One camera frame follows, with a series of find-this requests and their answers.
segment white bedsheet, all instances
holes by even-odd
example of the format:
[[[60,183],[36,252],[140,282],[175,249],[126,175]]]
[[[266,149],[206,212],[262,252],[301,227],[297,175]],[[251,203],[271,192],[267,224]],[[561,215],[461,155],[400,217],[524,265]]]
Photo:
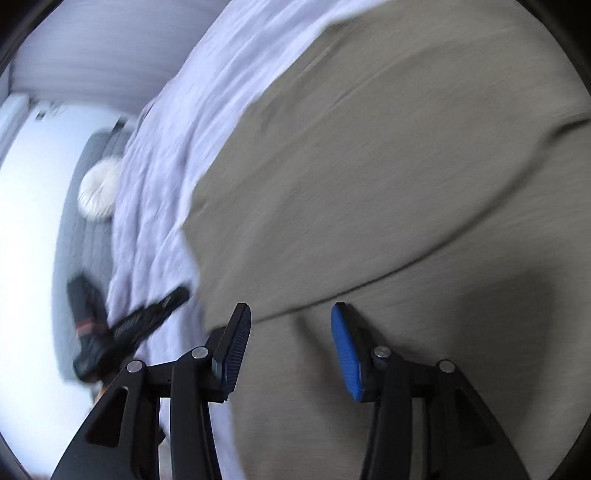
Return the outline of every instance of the white bedsheet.
[[[195,184],[245,108],[328,24],[383,1],[232,0],[144,111],[123,159],[116,200],[109,318],[113,322],[181,283],[194,293],[138,350],[148,365],[176,360],[204,341],[198,268],[180,231]],[[165,429],[167,407],[161,411]],[[231,422],[227,406],[212,408],[222,475],[240,479]]]

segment black metal bracket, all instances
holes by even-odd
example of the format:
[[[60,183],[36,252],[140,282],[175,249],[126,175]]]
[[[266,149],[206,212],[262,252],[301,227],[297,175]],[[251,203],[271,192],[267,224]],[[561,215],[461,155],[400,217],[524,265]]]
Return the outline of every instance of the black metal bracket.
[[[378,343],[345,303],[333,308],[332,330],[349,391],[358,401],[375,402],[362,480],[408,480],[413,398],[423,399],[426,480],[529,479],[496,418],[454,363],[406,361]]]
[[[234,390],[251,328],[239,303],[228,325],[175,362],[133,360],[82,424],[52,480],[158,480],[160,399],[170,397],[173,478],[221,480],[208,402]]]

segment beige blanket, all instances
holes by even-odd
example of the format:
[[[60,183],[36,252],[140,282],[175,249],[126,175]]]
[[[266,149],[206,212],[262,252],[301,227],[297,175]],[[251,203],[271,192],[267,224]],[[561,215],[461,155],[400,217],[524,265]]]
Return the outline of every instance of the beige blanket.
[[[513,0],[399,0],[325,31],[252,105],[184,231],[207,327],[251,305],[232,398],[249,479],[354,479],[370,407],[330,335],[353,303],[464,370],[534,480],[591,411],[589,97]]]

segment bed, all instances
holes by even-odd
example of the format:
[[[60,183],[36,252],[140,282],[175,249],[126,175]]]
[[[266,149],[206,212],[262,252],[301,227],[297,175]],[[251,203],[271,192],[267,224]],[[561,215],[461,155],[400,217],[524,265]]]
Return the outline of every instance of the bed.
[[[200,302],[199,266],[181,231],[195,186],[249,105],[326,27],[380,3],[235,0],[178,75],[144,109],[124,156],[113,219],[115,269],[109,283],[109,321],[181,283],[193,292],[191,301],[138,350],[146,363],[173,361],[203,344],[202,316],[208,299]],[[164,404],[161,410],[165,429],[167,408]],[[212,423],[223,476],[243,478],[227,405],[212,410]]]

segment blue gripper pad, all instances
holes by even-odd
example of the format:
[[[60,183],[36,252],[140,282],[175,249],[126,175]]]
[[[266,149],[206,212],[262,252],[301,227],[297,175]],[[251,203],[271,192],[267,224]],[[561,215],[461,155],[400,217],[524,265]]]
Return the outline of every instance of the blue gripper pad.
[[[353,339],[338,304],[332,308],[330,327],[347,390],[349,390],[355,401],[360,401],[363,396],[361,363],[359,362]]]
[[[230,394],[236,388],[236,381],[251,332],[251,309],[246,303],[239,303],[232,313],[212,358],[213,375],[220,381],[222,391]]]

